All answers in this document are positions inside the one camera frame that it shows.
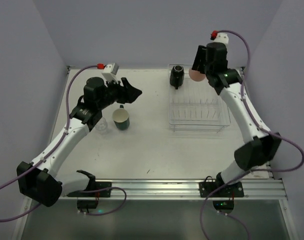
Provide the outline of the pink plastic cup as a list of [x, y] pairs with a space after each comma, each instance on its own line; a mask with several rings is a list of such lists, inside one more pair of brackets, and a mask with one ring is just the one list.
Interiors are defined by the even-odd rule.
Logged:
[[193, 69], [189, 69], [188, 71], [189, 77], [191, 78], [191, 80], [195, 81], [195, 82], [201, 82], [206, 78], [206, 75], [203, 73], [200, 73], [197, 70], [193, 70]]

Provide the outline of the teal mug white inside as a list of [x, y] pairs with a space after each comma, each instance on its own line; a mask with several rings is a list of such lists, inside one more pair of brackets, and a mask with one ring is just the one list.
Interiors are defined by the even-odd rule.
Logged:
[[112, 113], [112, 120], [117, 129], [125, 131], [130, 126], [130, 115], [123, 105]]

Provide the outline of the black metal mug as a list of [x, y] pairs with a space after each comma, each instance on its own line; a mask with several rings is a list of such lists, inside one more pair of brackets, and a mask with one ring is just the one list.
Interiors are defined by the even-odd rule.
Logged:
[[169, 83], [172, 87], [178, 90], [184, 82], [184, 68], [181, 65], [175, 65], [172, 67], [169, 76]]

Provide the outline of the clear faceted glass cup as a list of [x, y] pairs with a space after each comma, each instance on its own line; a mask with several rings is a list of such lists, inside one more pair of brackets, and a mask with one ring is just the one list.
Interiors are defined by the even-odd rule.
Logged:
[[100, 135], [106, 135], [109, 133], [108, 122], [104, 117], [97, 122], [94, 128]]

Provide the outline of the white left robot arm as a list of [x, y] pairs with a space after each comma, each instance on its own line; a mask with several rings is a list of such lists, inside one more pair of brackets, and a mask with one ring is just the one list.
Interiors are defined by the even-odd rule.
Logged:
[[18, 165], [16, 172], [19, 191], [38, 203], [51, 207], [61, 196], [95, 190], [93, 174], [77, 170], [67, 178], [58, 179], [58, 171], [77, 144], [103, 117], [103, 109], [115, 102], [131, 104], [141, 94], [142, 91], [133, 87], [125, 77], [114, 82], [106, 82], [100, 77], [89, 78], [83, 88], [83, 95], [69, 112], [66, 125], [60, 133], [30, 163], [23, 161]]

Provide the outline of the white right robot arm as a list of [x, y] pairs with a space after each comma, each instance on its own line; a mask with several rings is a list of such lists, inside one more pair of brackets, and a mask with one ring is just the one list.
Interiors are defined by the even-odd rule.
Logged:
[[281, 139], [270, 135], [269, 128], [259, 121], [258, 113], [246, 94], [240, 73], [236, 69], [228, 68], [227, 53], [226, 45], [221, 42], [199, 45], [191, 68], [204, 74], [209, 85], [226, 103], [244, 142], [235, 150], [233, 162], [217, 174], [219, 186], [232, 185], [241, 174], [271, 161], [281, 144]]

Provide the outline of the left black controller box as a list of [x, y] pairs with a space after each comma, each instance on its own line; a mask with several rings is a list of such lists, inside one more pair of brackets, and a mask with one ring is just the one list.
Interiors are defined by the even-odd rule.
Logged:
[[98, 200], [77, 200], [76, 207], [81, 212], [89, 213], [90, 210], [97, 208], [98, 203]]

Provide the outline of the black controller box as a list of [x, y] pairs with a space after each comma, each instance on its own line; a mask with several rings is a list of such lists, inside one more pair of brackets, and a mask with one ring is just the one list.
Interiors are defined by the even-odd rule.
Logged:
[[217, 211], [227, 214], [231, 213], [235, 207], [235, 203], [232, 200], [223, 200], [223, 201], [216, 200], [213, 201], [212, 204]]
[[81, 212], [89, 213], [90, 210], [97, 208], [98, 203], [98, 200], [77, 200], [76, 207]]

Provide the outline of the right black controller box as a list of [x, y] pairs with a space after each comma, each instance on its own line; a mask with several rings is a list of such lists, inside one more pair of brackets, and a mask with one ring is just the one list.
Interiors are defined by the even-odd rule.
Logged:
[[231, 213], [235, 207], [235, 203], [232, 200], [223, 200], [223, 201], [216, 200], [213, 201], [212, 204], [217, 211], [227, 214]]

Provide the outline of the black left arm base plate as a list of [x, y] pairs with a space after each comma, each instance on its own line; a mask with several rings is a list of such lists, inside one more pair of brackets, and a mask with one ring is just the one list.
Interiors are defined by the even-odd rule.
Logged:
[[[94, 191], [94, 190], [102, 190], [105, 188], [112, 187], [111, 182], [99, 182], [94, 181], [86, 187], [85, 191]], [[92, 193], [82, 193], [80, 191], [74, 191], [67, 195], [68, 197], [77, 197], [77, 198], [85, 198], [85, 197], [93, 197], [93, 198], [109, 198], [111, 196], [111, 189], [107, 189], [100, 192], [92, 192]]]

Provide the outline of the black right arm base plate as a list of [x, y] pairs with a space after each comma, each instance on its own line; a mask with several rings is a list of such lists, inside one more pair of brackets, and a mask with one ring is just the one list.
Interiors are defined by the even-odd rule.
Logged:
[[[206, 198], [211, 192], [217, 189], [215, 181], [202, 181], [199, 183], [199, 192], [201, 198]], [[213, 193], [210, 198], [243, 198], [245, 196], [243, 185], [241, 182], [237, 182], [231, 185], [227, 185], [217, 192]]]

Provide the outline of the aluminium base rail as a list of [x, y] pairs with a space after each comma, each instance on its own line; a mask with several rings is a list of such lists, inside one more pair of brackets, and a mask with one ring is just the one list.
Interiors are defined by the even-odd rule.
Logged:
[[[111, 189], [110, 198], [120, 198], [123, 192], [133, 200], [198, 200], [199, 183], [212, 179], [90, 179], [83, 174], [66, 175], [60, 179], [47, 177], [42, 180], [20, 183], [20, 191], [31, 199], [50, 207], [60, 197], [72, 192], [96, 193]], [[112, 187], [85, 191], [92, 182], [111, 182]], [[283, 200], [287, 194], [282, 181], [274, 179], [244, 179], [240, 181], [244, 197], [213, 197], [214, 199]]]

